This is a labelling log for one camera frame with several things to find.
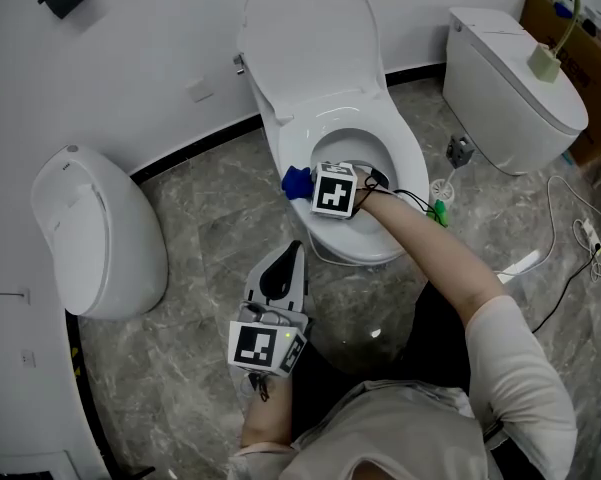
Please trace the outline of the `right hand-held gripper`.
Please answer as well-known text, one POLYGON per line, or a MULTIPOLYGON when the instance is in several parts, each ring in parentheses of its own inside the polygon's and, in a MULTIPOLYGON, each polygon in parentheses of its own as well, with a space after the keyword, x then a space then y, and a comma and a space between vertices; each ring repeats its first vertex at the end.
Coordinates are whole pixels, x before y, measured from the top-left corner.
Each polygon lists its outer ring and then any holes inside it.
POLYGON ((356 212, 359 171, 365 173, 363 180, 389 188, 387 176, 368 162, 319 162, 313 171, 311 212, 322 217, 350 219, 356 212))

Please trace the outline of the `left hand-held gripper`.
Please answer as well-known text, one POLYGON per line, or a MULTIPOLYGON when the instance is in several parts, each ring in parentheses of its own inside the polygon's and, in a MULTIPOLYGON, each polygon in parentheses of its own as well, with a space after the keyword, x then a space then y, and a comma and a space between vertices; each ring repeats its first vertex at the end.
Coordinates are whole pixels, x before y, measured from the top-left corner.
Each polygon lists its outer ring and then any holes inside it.
POLYGON ((228 363, 249 372, 287 378, 307 344, 307 261, 303 243, 291 241, 266 254, 249 272, 244 299, 279 311, 291 325, 230 322, 228 363))

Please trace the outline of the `blue microfibre cloth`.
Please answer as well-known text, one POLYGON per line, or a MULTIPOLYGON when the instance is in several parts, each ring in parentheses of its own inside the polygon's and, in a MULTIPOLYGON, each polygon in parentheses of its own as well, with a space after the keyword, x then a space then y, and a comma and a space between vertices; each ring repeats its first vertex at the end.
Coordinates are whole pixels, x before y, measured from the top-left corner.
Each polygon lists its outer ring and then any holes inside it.
POLYGON ((314 181, 310 167, 297 168, 290 166, 281 181, 282 191, 290 200, 311 200, 314 192, 314 181))

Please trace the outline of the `white toilet with lid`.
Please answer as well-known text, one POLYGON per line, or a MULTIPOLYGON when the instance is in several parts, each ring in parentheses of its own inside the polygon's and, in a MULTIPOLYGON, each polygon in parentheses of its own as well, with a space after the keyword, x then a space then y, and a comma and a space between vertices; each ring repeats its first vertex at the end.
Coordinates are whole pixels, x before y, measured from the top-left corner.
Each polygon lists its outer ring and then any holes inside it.
MULTIPOLYGON (((413 132, 387 100, 363 105, 338 103, 331 109, 307 106, 279 130, 277 164, 314 168, 319 162, 368 162, 385 174, 391 190, 429 199, 424 156, 413 132)), ((306 200, 292 207, 311 238, 331 254, 358 265, 379 265, 404 254, 394 238, 365 211, 350 219, 318 216, 306 200)))

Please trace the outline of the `person's left forearm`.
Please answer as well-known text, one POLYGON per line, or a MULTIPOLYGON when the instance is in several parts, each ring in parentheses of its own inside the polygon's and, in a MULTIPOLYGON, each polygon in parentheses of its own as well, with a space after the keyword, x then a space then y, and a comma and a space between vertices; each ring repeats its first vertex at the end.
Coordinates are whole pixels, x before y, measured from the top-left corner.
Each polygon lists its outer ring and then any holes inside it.
POLYGON ((269 376, 255 393, 244 420, 241 446, 292 442, 292 378, 269 376))

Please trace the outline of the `person's right forearm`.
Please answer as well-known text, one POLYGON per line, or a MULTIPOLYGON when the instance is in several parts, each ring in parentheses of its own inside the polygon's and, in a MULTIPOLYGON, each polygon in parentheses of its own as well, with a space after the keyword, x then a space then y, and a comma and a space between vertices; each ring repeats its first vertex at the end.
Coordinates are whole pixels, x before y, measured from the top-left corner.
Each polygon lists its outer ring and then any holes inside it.
POLYGON ((411 256, 429 282, 468 325, 506 291, 493 271, 448 230, 395 195, 360 188, 357 206, 374 217, 411 256))

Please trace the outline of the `white ceramic toilet bowl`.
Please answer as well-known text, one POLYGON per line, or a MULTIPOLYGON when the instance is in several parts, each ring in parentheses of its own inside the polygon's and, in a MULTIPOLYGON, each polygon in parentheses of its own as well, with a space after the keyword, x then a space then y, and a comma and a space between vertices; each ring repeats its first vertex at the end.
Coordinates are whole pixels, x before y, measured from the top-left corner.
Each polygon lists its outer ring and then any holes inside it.
POLYGON ((347 162, 379 170, 411 205, 427 199, 424 156, 389 95, 377 36, 241 31, 238 48, 279 174, 347 162))

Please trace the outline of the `white toilet lid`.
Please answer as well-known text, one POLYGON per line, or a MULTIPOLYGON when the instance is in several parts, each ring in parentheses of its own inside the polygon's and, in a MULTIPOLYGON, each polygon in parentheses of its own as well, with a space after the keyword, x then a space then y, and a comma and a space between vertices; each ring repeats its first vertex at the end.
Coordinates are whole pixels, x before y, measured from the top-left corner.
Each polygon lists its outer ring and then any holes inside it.
POLYGON ((246 0, 238 50, 281 123, 309 101, 386 86, 369 0, 246 0))

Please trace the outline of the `egg-shaped white toilet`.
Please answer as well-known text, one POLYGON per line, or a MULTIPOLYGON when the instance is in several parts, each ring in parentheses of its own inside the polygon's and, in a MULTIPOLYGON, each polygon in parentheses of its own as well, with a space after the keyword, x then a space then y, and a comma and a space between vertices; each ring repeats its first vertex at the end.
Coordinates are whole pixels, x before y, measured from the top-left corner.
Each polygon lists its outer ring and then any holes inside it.
POLYGON ((168 258, 158 218, 138 185, 111 160, 83 146, 65 146, 40 169, 30 204, 68 313, 126 320, 160 301, 168 258))

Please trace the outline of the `white closed-lid toilet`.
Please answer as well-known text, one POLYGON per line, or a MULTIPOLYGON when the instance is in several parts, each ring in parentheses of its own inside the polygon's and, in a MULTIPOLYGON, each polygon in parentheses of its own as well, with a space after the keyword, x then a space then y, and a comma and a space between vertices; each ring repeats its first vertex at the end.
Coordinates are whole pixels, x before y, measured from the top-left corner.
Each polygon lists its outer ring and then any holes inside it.
POLYGON ((477 149, 509 175, 540 170, 586 129, 584 101, 564 72, 538 79, 528 60, 538 41, 511 15, 449 10, 443 97, 477 149))

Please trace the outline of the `green plastic bottle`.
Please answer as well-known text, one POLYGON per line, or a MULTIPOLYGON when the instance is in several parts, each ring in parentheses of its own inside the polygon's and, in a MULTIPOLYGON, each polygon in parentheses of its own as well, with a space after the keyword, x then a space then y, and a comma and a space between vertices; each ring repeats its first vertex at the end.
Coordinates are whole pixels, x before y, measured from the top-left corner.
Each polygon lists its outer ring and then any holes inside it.
POLYGON ((443 228, 449 226, 447 208, 445 203, 440 199, 436 199, 433 204, 428 205, 426 215, 443 228))

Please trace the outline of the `person's dark trousers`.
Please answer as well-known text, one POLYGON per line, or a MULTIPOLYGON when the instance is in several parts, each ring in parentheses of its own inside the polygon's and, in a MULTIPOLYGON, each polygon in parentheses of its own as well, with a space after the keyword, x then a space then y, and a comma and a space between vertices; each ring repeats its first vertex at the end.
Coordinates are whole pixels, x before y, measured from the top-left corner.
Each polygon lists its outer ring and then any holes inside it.
POLYGON ((421 381, 468 392, 471 371, 465 328, 455 309, 428 283, 415 303, 409 338, 390 363, 369 373, 348 374, 307 343, 291 378, 292 439, 318 425, 363 381, 421 381))

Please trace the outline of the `white power strip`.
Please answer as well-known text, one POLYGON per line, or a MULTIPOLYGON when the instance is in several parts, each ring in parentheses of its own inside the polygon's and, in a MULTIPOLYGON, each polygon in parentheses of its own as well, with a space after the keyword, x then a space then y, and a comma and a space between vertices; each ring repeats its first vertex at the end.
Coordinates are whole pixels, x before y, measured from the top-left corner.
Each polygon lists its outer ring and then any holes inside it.
POLYGON ((601 242, 591 221, 589 219, 585 219, 581 224, 581 228, 586 238, 589 251, 594 256, 598 255, 599 251, 601 250, 601 242))

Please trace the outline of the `brown cardboard box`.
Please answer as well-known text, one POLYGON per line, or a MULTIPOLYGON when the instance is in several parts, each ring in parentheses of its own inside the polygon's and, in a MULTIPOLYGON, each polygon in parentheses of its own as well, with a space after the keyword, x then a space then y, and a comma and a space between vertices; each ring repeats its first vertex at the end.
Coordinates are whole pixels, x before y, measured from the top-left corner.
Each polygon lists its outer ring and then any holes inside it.
MULTIPOLYGON (((551 0, 525 0, 520 23, 538 42, 553 46, 569 20, 557 14, 551 0)), ((601 41, 576 25, 558 59, 589 116, 588 127, 570 146, 575 162, 584 166, 601 156, 601 41)))

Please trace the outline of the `white blank wall plate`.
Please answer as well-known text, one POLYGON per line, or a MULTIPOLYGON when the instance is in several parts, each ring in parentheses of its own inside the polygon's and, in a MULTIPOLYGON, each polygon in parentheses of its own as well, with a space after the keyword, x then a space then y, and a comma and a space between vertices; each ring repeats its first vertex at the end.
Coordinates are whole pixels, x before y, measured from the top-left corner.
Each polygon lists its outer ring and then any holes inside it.
POLYGON ((186 86, 186 90, 195 103, 201 102, 214 94, 213 89, 204 77, 191 81, 186 86))

